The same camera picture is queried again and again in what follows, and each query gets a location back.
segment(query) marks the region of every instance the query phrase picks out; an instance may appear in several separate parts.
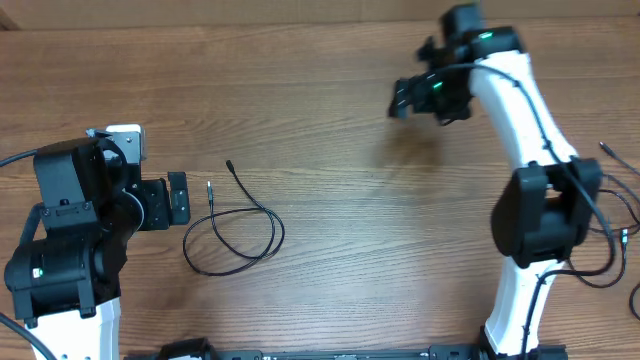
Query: black cable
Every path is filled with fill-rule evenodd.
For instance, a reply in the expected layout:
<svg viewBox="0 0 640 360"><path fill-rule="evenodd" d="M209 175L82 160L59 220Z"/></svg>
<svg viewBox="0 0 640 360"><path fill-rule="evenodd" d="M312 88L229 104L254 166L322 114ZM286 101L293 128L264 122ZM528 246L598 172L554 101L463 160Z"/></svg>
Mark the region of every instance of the black cable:
<svg viewBox="0 0 640 360"><path fill-rule="evenodd" d="M238 186L240 186L240 189L242 189L242 192L244 192L244 194L249 198L249 200L251 200L251 202L256 205L256 207L253 208L245 208L245 209L236 209L236 210L229 210L229 211L224 211L224 212L220 212L220 213L214 213L213 211L213 188L211 188L211 184L209 183L208 185L208 195L209 195L209 211L210 211L210 215L209 216L205 216L203 218L201 218L200 220L194 222L185 232L184 234L184 239L182 240L182 252L184 254L184 258L185 260L187 260L187 263L189 264L189 266L191 266L191 268L193 269L193 271L197 272L200 275L205 275L205 276L227 276L227 275L232 275L232 274L237 274L241 271L247 270L248 268L254 266L255 264L257 264L258 262L260 262L260 260L264 260L264 259L268 259L270 257L273 257L275 254L278 253L278 251L280 251L280 248L282 247L282 243L284 242L284 235L285 235L285 229L284 229L284 223L282 222L282 219L280 219L280 217L273 212L273 210L268 209L267 207L265 207L264 205L262 205L258 200L256 200L253 196L251 196L251 194L249 194L249 191L247 191L247 189L244 187L244 185L242 185L242 182L240 181L240 179L238 178L238 175L236 175L235 169L233 167L233 164L231 163L230 160L227 160L227 168L229 169L229 172L231 172L231 174L233 175L233 178L236 180L236 183L238 183ZM215 218L218 216L222 216L222 215L228 215L228 214L234 214L234 213L239 213L239 212L248 212L248 211L262 211L264 212L267 217L269 217L269 220L271 221L271 239L269 240L269 243L267 244L267 247L262 251L262 253L260 253L260 255L257 256L251 256L251 255L247 255L244 254L238 250L236 250L233 246L231 246L220 234L220 232L218 231L218 227L216 226L216 222L215 222ZM207 221L211 219L211 227L213 228L213 232L216 234L216 237L218 238L218 240L220 240L220 242L227 247L227 249L229 249L232 253L234 253L235 255L250 260L248 263L233 269L233 270L229 270L229 271L225 271L225 272L209 272L209 271L204 271L201 270L200 268L198 268L193 261L191 261L191 258L189 257L189 254L187 252L187 239L189 237L189 234L191 233L191 231L196 228L198 225L200 225L201 223ZM274 219L276 221L278 221L278 223L280 224L280 229L281 229L281 236L280 236L280 241L278 242L278 244L276 245L276 247L273 249L273 251L269 252L271 250L271 246L273 246L273 241L275 239L276 236L276 227L275 227L275 222Z"/></svg>
<svg viewBox="0 0 640 360"><path fill-rule="evenodd" d="M612 178L615 179L615 182L619 185L621 185L623 188L625 188L627 190L628 193L630 193L634 199L636 199L636 205L638 205L638 207L640 207L640 199L637 198L637 195L631 191L631 189L629 189L624 183L622 183L620 180L616 179L615 177L613 177L613 175L609 175L609 174L605 174L605 177L608 178ZM615 279L613 279L611 282L606 283L606 284L596 284L596 283L592 283L589 280L583 278L582 276L576 275L576 277L578 278L578 280L580 280L580 282L582 282L583 284L595 288L595 289L606 289L606 288L610 288L612 286L614 286L615 284L617 284L618 282L620 282L620 280L622 280L622 278L624 277L626 268L627 268L627 244L628 244L628 239L630 236L633 236L635 234L637 234L638 232L640 232L640 220L638 220L638 217L636 216L635 212L633 211L633 207L631 206L631 203L629 203L629 200L627 200L622 194L614 191L614 190L610 190L610 189L600 189L598 190L601 193L608 193L608 194L612 194L615 197L617 197L618 199L620 199L625 206L627 207L627 210L629 211L629 214L631 214L631 217L633 218L633 220L635 221L635 224L630 225L630 226L625 226L625 227L620 227L617 229L612 229L611 231L613 233L619 233L618 236L618 240L620 241L620 251L622 253L622 262L620 264L620 271L618 272L618 276L616 276ZM601 229L595 229L595 228L589 228L590 231L593 231L595 233L598 234L602 234L603 230ZM569 264L569 268L571 270L575 270L575 267L573 265L573 262L571 261L571 259L567 259L567 263Z"/></svg>
<svg viewBox="0 0 640 360"><path fill-rule="evenodd" d="M453 123L455 120L446 120L440 123L440 126L447 126L447 125L451 125L451 123Z"/></svg>
<svg viewBox="0 0 640 360"><path fill-rule="evenodd" d="M624 165L627 169L629 169L631 172L633 172L634 174L640 176L640 171L638 171L638 169L636 169L635 167L631 166L628 162L624 161L618 154L616 154L615 151L613 151L609 146L607 146L607 144L600 142L600 147L602 148L602 150L604 150L604 152L609 155L610 157L612 157L614 160L618 161L619 163L621 163L622 165ZM622 181L618 180L617 178L615 178L612 175L608 175L609 179L613 180L616 184L618 184L618 186L622 187L628 194L630 194L634 200L636 201L636 203L638 204L638 206L640 207L640 197L638 197L638 195L632 191L625 183L623 183ZM633 220L636 222L635 225L629 226L627 229L631 229L634 228L635 229L630 233L630 234L636 234L640 231L640 221L638 220L638 217L636 217L635 213L633 211L630 210L631 213L631 217L633 218ZM640 321L640 316L638 315L638 312L635 308L635 296L636 293L638 292L638 289L640 289L640 283L638 283L633 290L631 291L631 294L629 295L629 310L631 311L631 314L633 314L633 316Z"/></svg>
<svg viewBox="0 0 640 360"><path fill-rule="evenodd" d="M609 225L607 223L607 221L604 219L604 216L602 215L602 212L600 211L600 209L596 206L596 204L593 202L593 199L591 199L591 197L589 196L589 194L587 193L587 191L584 189L584 187L582 186L582 184L580 184L580 182L578 181L578 179L576 179L576 177L571 173L571 171L569 170L569 168L564 164L564 162L560 159L560 157L556 154L556 152L553 149L553 144L552 142L549 140L547 133L544 129L544 125L542 124L542 120L540 119L540 115L538 114L538 111L535 107L535 104L533 103L533 99L531 98L531 96L529 95L529 93L527 92L527 90L524 88L524 86L522 85L522 83L515 79L514 77L512 77L511 75L492 68L490 66L486 66L486 65L482 65L482 64L476 64L476 63L465 63L465 64L452 64L452 65L448 65L445 66L443 68L437 69L435 71L433 71L434 74L442 74L445 72L450 72L453 70L485 70L488 71L490 73L493 73L495 75L498 75L500 77L503 77L509 81L511 81L513 83L514 87L517 87L520 92L522 93L522 95L524 96L524 98L527 100L527 103L529 105L529 108L531 109L531 112L533 113L533 117L536 121L536 124L538 126L538 129L540 130L540 136L542 137L543 140L543 149L549 151L549 154L551 155L551 157L553 158L553 160L560 165L560 167L562 168L563 172L565 173L565 175L569 178L569 180L571 181L571 183L575 186L575 188L578 190L578 192L580 193L580 196L583 198L583 200L587 203L587 205L591 208L591 210L593 211L594 215L596 216L596 219L598 220L598 222L600 223L600 225L602 226L603 230L604 230L604 234L607 237L607 242L609 244L609 259L607 260L607 263L600 269L598 270L592 270L592 271L579 271L579 270L564 270L564 269L560 269L560 270L552 270L552 271L547 271L546 273L542 274L539 278L538 278L538 282L536 283L536 287L534 289L533 292L533 296L531 298L531 304L529 305L529 311L527 313L527 320L525 322L523 331L524 331L524 337L522 339L522 349L520 352L520 358L523 360L527 359L527 340L529 338L529 329L531 328L531 321L533 319L533 312L535 310L535 306L536 306L536 302L538 300L538 295L540 294L540 288L542 287L542 285L545 283L545 280L550 277L550 276L556 276L556 275L579 275L579 276L597 276L597 275L601 275L605 272L607 272L611 266L614 263L615 260L615 254L616 254L616 246L615 246L615 240L613 239L613 233L611 232L611 229L609 228Z"/></svg>
<svg viewBox="0 0 640 360"><path fill-rule="evenodd" d="M11 320L8 316L3 313L0 313L0 323L13 330L16 334L22 336L25 340L31 343L33 347L38 349L42 356L44 356L47 360L56 360L56 357L53 356L53 353L45 344L43 344L35 335L33 335L29 330L23 328L17 322Z"/></svg>
<svg viewBox="0 0 640 360"><path fill-rule="evenodd" d="M638 315L638 312L636 311L636 307L634 305L638 290L640 290L640 283L638 283L638 285L636 285L636 287L631 290L631 296L629 296L629 309L631 310L633 316L635 316L636 319L640 320L640 315Z"/></svg>
<svg viewBox="0 0 640 360"><path fill-rule="evenodd" d="M12 162L24 159L26 157L33 156L37 152L38 152L38 150L34 149L34 150L25 151L25 152L20 153L20 154L16 154L16 155L13 155L13 156L9 156L8 158L6 158L4 160L0 160L0 167L3 167L5 165L9 165Z"/></svg>

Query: wood grain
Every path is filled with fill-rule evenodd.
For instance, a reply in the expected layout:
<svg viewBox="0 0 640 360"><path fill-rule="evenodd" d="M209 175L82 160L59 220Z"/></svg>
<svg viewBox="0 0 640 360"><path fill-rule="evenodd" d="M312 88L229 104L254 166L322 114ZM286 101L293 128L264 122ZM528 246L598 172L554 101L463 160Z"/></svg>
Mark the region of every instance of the wood grain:
<svg viewBox="0 0 640 360"><path fill-rule="evenodd" d="M585 157L634 188L606 158L605 141L640 165L636 18L504 20L531 51L541 92ZM385 118L393 82L422 70L413 54L435 22L0 33L0 157L83 136L87 127L147 129L145 177L186 171L194 218L248 205L224 161L287 226L280 254L226 278L205 278L181 253L184 227L140 233L121 273L121 352L207 336L220 349L419 348L473 341L491 312L501 257L489 213L509 178L486 114L438 128L428 116ZM0 173L0 264L39 201L31 163ZM628 221L620 207L616 222ZM264 216L220 221L234 244L258 252ZM239 260L203 229L189 250L212 270ZM616 287L561 278L541 327L574 359L636 357L640 327L629 291L637 244ZM595 268L590 238L576 263ZM10 293L0 310L13 314ZM3 358L32 357L0 328Z"/></svg>
<svg viewBox="0 0 640 360"><path fill-rule="evenodd" d="M436 20L472 0L0 0L24 30ZM482 0L490 19L635 16L638 0Z"/></svg>

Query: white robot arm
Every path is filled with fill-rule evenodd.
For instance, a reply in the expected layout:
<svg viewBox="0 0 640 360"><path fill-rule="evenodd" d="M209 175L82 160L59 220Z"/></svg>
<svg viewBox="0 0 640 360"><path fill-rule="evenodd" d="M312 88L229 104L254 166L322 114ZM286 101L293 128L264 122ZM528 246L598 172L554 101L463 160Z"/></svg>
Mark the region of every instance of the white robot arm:
<svg viewBox="0 0 640 360"><path fill-rule="evenodd" d="M413 106L414 112L434 113L441 125L448 125L471 116L472 97L486 109L513 177L492 214L494 241L506 257L483 335L492 358L515 357L522 351L523 328L539 278L563 267L572 247L584 240L585 231L579 229L586 228L591 216L591 209L578 201L576 189L566 186L570 181L559 181L565 174L558 171L558 162L575 171L592 199L602 173L595 161L578 159L554 123L536 86L529 55L512 28L486 29L473 5L454 7L441 22L445 46L436 49L429 38L418 51L430 71L396 83L389 115L405 118L407 107ZM562 195L546 199L550 187ZM553 279L547 277L538 293L527 353L539 345L538 326Z"/></svg>
<svg viewBox="0 0 640 360"><path fill-rule="evenodd" d="M568 163L571 157L577 156L575 149L554 123L538 91L528 54L515 50L499 52L478 60L477 63L501 70L520 81L531 96L545 132L560 159ZM532 162L542 166L556 163L549 151L544 149L540 131L524 95L511 81L486 70L476 69L471 71L469 88L471 94L486 109L509 157L511 170L527 167ZM528 268L522 269L513 258L504 259L494 309L484 327L494 353L507 356L520 353L522 328L538 278L546 272L562 268L563 265L564 262L551 259L532 263ZM547 279L538 295L527 352L538 347L538 325L552 283L553 277Z"/></svg>
<svg viewBox="0 0 640 360"><path fill-rule="evenodd" d="M38 326L29 331L56 359L117 360L120 359L120 298L96 306L93 317L83 319L78 310L69 310L38 318ZM37 360L47 360L33 348Z"/></svg>

